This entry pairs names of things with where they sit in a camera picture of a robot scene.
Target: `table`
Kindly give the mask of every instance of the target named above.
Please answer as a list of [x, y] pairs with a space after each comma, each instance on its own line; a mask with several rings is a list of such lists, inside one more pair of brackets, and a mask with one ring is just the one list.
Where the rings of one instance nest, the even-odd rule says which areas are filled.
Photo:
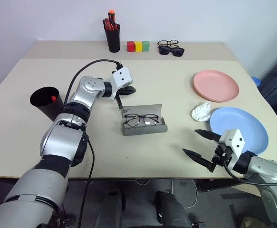
[[[42, 41], [33, 45], [0, 85], [0, 177], [19, 177], [40, 160], [40, 140], [52, 122], [29, 103], [30, 95], [38, 88], [54, 86], [64, 98], [78, 69], [99, 58], [121, 61], [130, 69], [137, 92], [121, 97], [123, 105], [162, 104], [168, 132], [125, 137], [116, 101], [97, 100], [87, 125], [96, 156], [92, 178], [229, 177], [222, 167], [210, 173], [181, 150], [193, 150], [208, 160], [214, 155], [216, 143], [193, 131], [208, 129], [209, 123], [196, 122], [190, 116], [192, 109], [206, 101], [192, 88], [194, 75], [205, 69], [230, 75], [240, 88], [237, 98], [211, 103], [211, 109], [233, 106], [254, 115], [269, 135], [268, 148], [261, 157], [277, 161], [277, 116], [225, 45], [183, 43], [183, 57], [161, 56], [155, 43], [145, 53], [127, 53], [125, 46], [123, 42], [120, 52], [109, 53], [102, 41]], [[81, 76], [106, 79], [114, 69], [114, 64], [98, 63]], [[86, 178], [91, 157], [87, 150], [70, 177]]]

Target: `cable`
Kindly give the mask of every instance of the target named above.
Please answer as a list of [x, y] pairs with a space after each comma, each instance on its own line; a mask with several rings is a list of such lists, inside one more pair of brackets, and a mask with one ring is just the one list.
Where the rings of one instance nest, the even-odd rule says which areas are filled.
[[235, 179], [238, 182], [241, 182], [241, 183], [244, 183], [244, 184], [258, 185], [258, 186], [277, 186], [277, 183], [266, 183], [266, 184], [264, 184], [264, 183], [253, 183], [253, 182], [250, 182], [248, 180], [244, 180], [244, 179], [238, 178], [237, 176], [233, 175], [233, 173], [228, 169], [228, 166], [227, 166], [226, 162], [224, 162], [224, 168], [225, 168], [226, 172], [233, 179]]
[[89, 146], [91, 148], [91, 152], [92, 152], [92, 156], [93, 156], [93, 161], [92, 161], [92, 167], [91, 167], [91, 170], [90, 170], [90, 174], [89, 174], [89, 177], [86, 181], [86, 188], [85, 188], [85, 192], [83, 194], [83, 199], [82, 199], [82, 203], [81, 203], [81, 209], [80, 209], [80, 214], [79, 214], [79, 220], [78, 220], [78, 228], [80, 228], [81, 226], [81, 220], [82, 220], [82, 214], [83, 214], [83, 209], [85, 207], [85, 201], [86, 201], [86, 193], [87, 193], [87, 188], [89, 187], [89, 182], [91, 180], [91, 176], [92, 176], [92, 172], [93, 172], [93, 168], [94, 168], [94, 163], [95, 163], [95, 154], [94, 154], [94, 150], [93, 150], [93, 147], [91, 145], [91, 142], [90, 140], [87, 141], [89, 143]]
[[195, 201], [194, 201], [194, 203], [191, 205], [191, 206], [189, 206], [189, 207], [184, 207], [184, 209], [189, 209], [189, 208], [193, 208], [195, 205], [196, 205], [196, 203], [197, 203], [197, 187], [196, 187], [196, 184], [195, 184], [195, 182], [191, 179], [191, 181], [192, 181], [192, 183], [193, 183], [193, 185], [194, 185], [194, 187], [195, 187], [195, 190], [196, 190], [196, 197], [195, 197]]
[[135, 181], [135, 180], [113, 180], [113, 181], [119, 182], [119, 181]]
[[[194, 203], [191, 206], [184, 207], [184, 209], [193, 208], [196, 205], [196, 203], [197, 203], [197, 195], [198, 195], [197, 187], [196, 187], [195, 182], [192, 179], [191, 179], [191, 181], [192, 181], [192, 183], [193, 183], [193, 185], [195, 187], [195, 190], [196, 190], [196, 197], [195, 197]], [[171, 193], [173, 194], [173, 179], [171, 179]]]
[[88, 68], [90, 65], [94, 64], [94, 63], [98, 63], [98, 62], [111, 62], [111, 63], [115, 63], [117, 65], [117, 67], [120, 67], [122, 66], [119, 62], [115, 61], [115, 60], [110, 60], [110, 59], [98, 59], [98, 60], [95, 60], [95, 61], [92, 61], [88, 64], [86, 64], [83, 68], [81, 68], [73, 77], [69, 87], [68, 87], [68, 90], [67, 90], [67, 95], [66, 95], [66, 98], [64, 99], [64, 105], [67, 104], [67, 100], [68, 100], [68, 96], [70, 95], [70, 92], [71, 92], [71, 89], [72, 89], [72, 86], [73, 86], [73, 83], [75, 82], [77, 76], [82, 72], [84, 71], [86, 68]]
[[140, 186], [145, 186], [145, 185], [147, 185], [150, 182], [150, 180], [147, 180], [145, 184], [141, 184], [136, 179], [134, 181], [135, 181], [136, 184], [138, 184]]
[[171, 179], [171, 193], [174, 194], [173, 193], [173, 179]]
[[64, 215], [63, 220], [65, 220], [65, 219], [67, 219], [67, 214], [66, 214], [66, 210], [64, 209], [63, 204], [62, 204], [62, 209], [63, 209], [63, 215]]

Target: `pink plate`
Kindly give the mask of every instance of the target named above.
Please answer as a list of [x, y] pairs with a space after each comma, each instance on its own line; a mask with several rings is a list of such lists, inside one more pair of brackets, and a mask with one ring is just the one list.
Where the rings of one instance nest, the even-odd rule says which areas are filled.
[[230, 101], [239, 94], [238, 84], [227, 74], [216, 70], [203, 70], [193, 80], [195, 90], [214, 102]]

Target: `eyeglass frame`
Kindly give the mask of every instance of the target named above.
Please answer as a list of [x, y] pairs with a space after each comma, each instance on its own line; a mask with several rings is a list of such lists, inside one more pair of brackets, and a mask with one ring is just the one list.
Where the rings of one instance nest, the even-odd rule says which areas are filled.
[[[124, 115], [124, 118], [125, 118], [126, 120], [127, 120], [127, 116], [128, 116], [128, 115], [136, 115], [136, 116], [139, 117], [139, 121], [138, 121], [137, 125], [140, 123], [141, 118], [143, 118], [143, 123], [144, 123], [146, 126], [150, 126], [150, 125], [147, 125], [147, 124], [145, 123], [145, 121], [144, 121], [145, 116], [146, 116], [146, 115], [155, 115], [155, 114], [139, 115], [139, 114], [136, 114], [136, 113], [129, 113], [129, 114], [127, 114], [127, 115]], [[158, 115], [155, 115], [154, 118], [156, 118], [156, 120], [154, 120], [154, 121], [155, 121], [156, 123], [159, 123], [159, 121], [158, 121], [159, 116], [158, 116]], [[129, 121], [131, 121], [131, 120], [128, 120], [128, 121], [124, 122], [124, 124], [127, 124], [127, 125], [130, 126], [130, 127], [136, 127], [136, 126], [137, 126], [137, 125], [131, 126], [131, 125], [128, 123]]]
[[[162, 42], [162, 41], [166, 41], [167, 42], [167, 44], [160, 44], [160, 42]], [[157, 42], [157, 45], [158, 45], [158, 48], [159, 48], [159, 46], [168, 46], [168, 45], [170, 45], [170, 47], [172, 47], [172, 45], [173, 46], [176, 46], [176, 47], [179, 47], [178, 46], [178, 40], [175, 40], [175, 39], [172, 39], [172, 40], [165, 40], [165, 39], [163, 39], [163, 40], [161, 40], [161, 41], [158, 41]]]

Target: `eyeglass lens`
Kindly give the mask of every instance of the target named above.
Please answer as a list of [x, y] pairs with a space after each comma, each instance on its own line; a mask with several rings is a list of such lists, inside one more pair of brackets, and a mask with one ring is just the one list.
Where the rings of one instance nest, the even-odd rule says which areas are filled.
[[175, 47], [178, 47], [178, 41], [173, 39], [173, 40], [170, 40], [170, 46], [175, 46]]
[[154, 126], [158, 122], [158, 116], [154, 114], [147, 114], [144, 116], [144, 124], [147, 126]]
[[168, 41], [167, 40], [161, 40], [157, 43], [158, 45], [168, 45]]
[[125, 116], [125, 120], [129, 126], [135, 127], [139, 124], [140, 117], [137, 114], [128, 114]]
[[181, 48], [173, 48], [172, 53], [174, 56], [181, 57], [184, 53], [184, 50]]
[[168, 46], [159, 46], [159, 54], [161, 55], [167, 55], [170, 53], [171, 48]]

